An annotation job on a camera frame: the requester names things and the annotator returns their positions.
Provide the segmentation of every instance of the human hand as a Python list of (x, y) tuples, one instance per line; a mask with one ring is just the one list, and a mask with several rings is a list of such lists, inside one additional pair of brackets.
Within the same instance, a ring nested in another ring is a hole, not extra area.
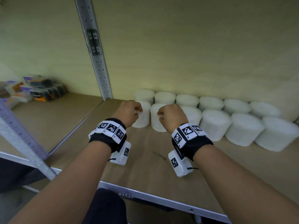
[(159, 109), (157, 114), (164, 115), (164, 117), (160, 117), (159, 120), (170, 134), (172, 134), (180, 125), (188, 122), (183, 109), (177, 104), (165, 105)]
[(138, 119), (138, 113), (135, 113), (134, 110), (143, 111), (139, 102), (133, 100), (124, 101), (112, 117), (122, 121), (126, 128), (128, 128)]

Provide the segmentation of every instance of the white electronic device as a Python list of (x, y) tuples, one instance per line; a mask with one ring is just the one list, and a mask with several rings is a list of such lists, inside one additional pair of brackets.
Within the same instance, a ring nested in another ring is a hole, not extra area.
[(111, 153), (110, 162), (124, 166), (127, 162), (131, 143), (125, 141), (119, 152)]
[(172, 150), (168, 154), (168, 158), (172, 164), (172, 167), (178, 177), (183, 177), (193, 172), (193, 167), (187, 157), (180, 159), (176, 150)]

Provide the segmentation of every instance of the white bandage roll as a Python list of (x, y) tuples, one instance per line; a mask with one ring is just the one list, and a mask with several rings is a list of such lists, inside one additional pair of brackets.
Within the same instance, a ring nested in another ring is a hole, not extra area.
[(187, 116), (189, 123), (199, 125), (200, 120), (202, 119), (202, 112), (198, 108), (186, 106), (182, 106), (181, 108)]
[(202, 113), (200, 128), (214, 142), (220, 141), (231, 124), (231, 117), (224, 111), (206, 109)]
[(198, 108), (203, 112), (205, 109), (221, 110), (223, 106), (223, 100), (215, 97), (201, 97), (199, 99)]
[(146, 127), (150, 123), (150, 103), (147, 101), (138, 101), (141, 104), (141, 107), (143, 109), (142, 112), (135, 111), (138, 113), (138, 119), (136, 122), (132, 125), (132, 127), (135, 128), (142, 128)]
[(245, 101), (237, 100), (237, 99), (225, 99), (224, 100), (224, 108), (225, 111), (230, 116), (233, 113), (244, 113), (247, 114), (251, 110), (250, 104)]
[(152, 124), (152, 128), (158, 132), (166, 132), (166, 129), (162, 126), (159, 120), (159, 118), (163, 117), (163, 115), (157, 115), (159, 109), (165, 105), (166, 104), (161, 104), (161, 103), (153, 104), (150, 108), (150, 116), (151, 116), (150, 121)]
[(232, 124), (225, 133), (225, 137), (235, 145), (249, 146), (264, 130), (263, 122), (250, 114), (233, 113)]
[(161, 104), (167, 104), (171, 105), (174, 104), (176, 100), (176, 95), (172, 92), (156, 92), (155, 93), (155, 104), (161, 103)]
[(292, 122), (277, 117), (264, 117), (262, 121), (265, 130), (255, 142), (267, 150), (280, 152), (299, 137), (299, 127)]
[(154, 95), (155, 92), (153, 90), (147, 90), (147, 89), (138, 90), (135, 93), (135, 101), (147, 101), (150, 103), (150, 105), (153, 105)]
[(250, 114), (259, 118), (266, 116), (278, 117), (281, 114), (281, 111), (278, 108), (265, 102), (252, 101), (250, 106), (252, 108)]
[(178, 94), (176, 96), (176, 103), (179, 106), (197, 107), (199, 98), (191, 94)]

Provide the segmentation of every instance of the wrist-mounted device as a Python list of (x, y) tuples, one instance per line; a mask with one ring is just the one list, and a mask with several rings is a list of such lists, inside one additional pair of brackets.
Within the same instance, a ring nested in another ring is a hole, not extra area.
[(179, 177), (191, 173), (194, 169), (187, 158), (193, 161), (194, 154), (202, 146), (213, 145), (213, 142), (207, 138), (207, 134), (198, 125), (192, 123), (180, 125), (171, 136), (175, 150), (168, 154), (168, 158)]
[(89, 142), (100, 141), (111, 148), (110, 162), (125, 165), (131, 144), (126, 141), (126, 126), (119, 119), (108, 118), (100, 122), (88, 135)]

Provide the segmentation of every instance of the forearm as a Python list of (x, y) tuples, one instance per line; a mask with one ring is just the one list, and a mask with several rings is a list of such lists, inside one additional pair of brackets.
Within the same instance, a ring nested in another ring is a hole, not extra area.
[(213, 145), (193, 157), (232, 223), (295, 223), (298, 206)]
[(81, 223), (110, 155), (111, 149), (105, 143), (89, 143), (9, 224)]

